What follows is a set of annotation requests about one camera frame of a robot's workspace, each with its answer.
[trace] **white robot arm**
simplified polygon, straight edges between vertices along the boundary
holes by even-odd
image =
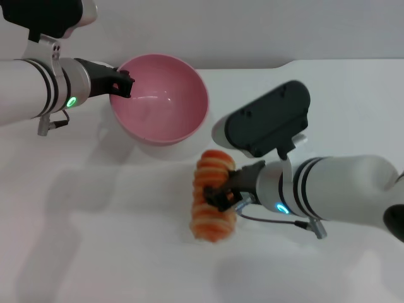
[[[306,152],[310,95],[291,81],[223,118],[213,139],[226,148],[262,157],[277,149],[280,160],[232,172],[219,189],[205,189],[209,204],[241,214],[256,203],[267,210],[308,218],[297,226],[326,237],[322,220],[378,227],[404,242],[404,177],[377,156],[317,157]]]
[[[92,0],[0,0],[4,19],[30,33],[21,59],[0,61],[0,126],[40,117],[38,134],[67,125],[50,115],[105,93],[130,97],[133,79],[126,71],[82,59],[60,58],[56,39],[94,22]]]

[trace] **white tabletop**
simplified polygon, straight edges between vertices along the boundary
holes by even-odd
[[[178,145],[130,138],[108,97],[71,110],[71,124],[46,138],[36,120],[0,129],[0,302],[404,300],[404,244],[382,231],[326,222],[329,236],[319,241],[295,227],[239,220],[233,238],[212,245],[194,241],[187,226],[194,165],[217,148],[212,125],[284,81],[310,90],[313,150],[382,155],[402,171],[404,60],[200,73],[210,115]],[[238,165],[251,162],[229,153]],[[260,206],[249,212],[282,217]]]

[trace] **orange toy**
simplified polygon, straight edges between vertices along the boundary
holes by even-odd
[[[203,197],[203,188],[221,186],[229,178],[230,170],[235,170],[235,163],[232,157],[220,150],[204,152],[196,165],[190,224],[196,239],[216,243],[228,238],[235,229],[237,217],[234,211],[221,213]]]

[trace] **blue led light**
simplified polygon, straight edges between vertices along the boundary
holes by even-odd
[[[284,205],[281,204],[281,203],[276,204],[276,208],[278,208],[278,210],[279,210],[281,213],[286,213],[286,214],[289,213],[289,210],[288,210],[286,207],[284,207]]]

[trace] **bowl rim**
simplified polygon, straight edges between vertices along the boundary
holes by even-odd
[[[116,119],[119,121],[119,124],[120,124],[124,129],[126,129],[126,131],[129,131],[130,134],[132,134],[132,135],[134,135],[134,136],[136,136],[136,137],[138,137],[138,138],[140,138],[140,139],[142,139],[142,140],[148,141],[148,142],[150,142],[150,143],[158,143],[158,144],[170,144],[170,143],[174,144],[174,143],[179,143],[179,142],[184,141],[185,139],[189,138],[189,137],[192,136],[194,133],[196,133],[196,132],[201,128],[201,126],[205,123],[205,121],[206,121],[206,119],[207,119],[207,117],[208,117],[208,115],[209,115],[209,111],[210,111],[210,96],[209,96],[208,87],[206,86],[205,81],[203,81],[202,76],[201,76],[201,75],[198,73],[198,71],[197,71],[195,68],[193,68],[190,64],[188,64],[187,62],[185,62],[185,61],[183,61],[183,60],[181,60],[181,59],[179,59],[179,58],[177,58],[177,57],[175,57],[175,56],[166,55],[166,54],[151,53],[151,54],[143,54],[143,55],[139,55],[139,56],[133,57],[133,58],[131,58],[131,59],[125,61],[125,63],[121,64],[121,65],[119,66],[119,68],[118,68],[118,71],[120,71],[126,64],[130,63],[131,61],[133,61],[133,60],[135,60],[135,59],[139,59],[139,58],[141,58],[141,57],[149,57],[149,56],[161,56],[161,57],[168,57],[168,58],[171,58],[171,59],[175,59],[175,60],[177,60],[177,61],[179,61],[179,62],[185,64],[185,65],[188,66],[189,68],[191,68],[191,69],[198,75],[198,78],[201,80],[202,85],[203,85],[203,88],[205,89],[205,92],[206,92],[206,99],[207,99],[206,112],[205,112],[205,115],[204,115],[204,117],[202,118],[200,124],[198,125],[198,127],[196,127],[193,131],[191,131],[190,133],[186,134],[185,136],[182,136],[182,137],[179,137],[179,138],[176,138],[176,139],[171,139],[171,140],[155,140],[155,139],[148,139],[148,138],[144,138],[144,137],[140,136],[139,134],[133,133],[132,131],[130,131],[130,130],[124,125],[124,123],[122,123],[121,119],[119,118],[119,116],[118,116],[118,115],[116,114],[116,112],[114,111],[114,108],[113,108],[113,105],[112,105],[112,95],[109,95],[109,102],[110,102],[110,105],[111,105],[111,107],[112,107],[112,111],[114,112],[114,115],[115,115]]]

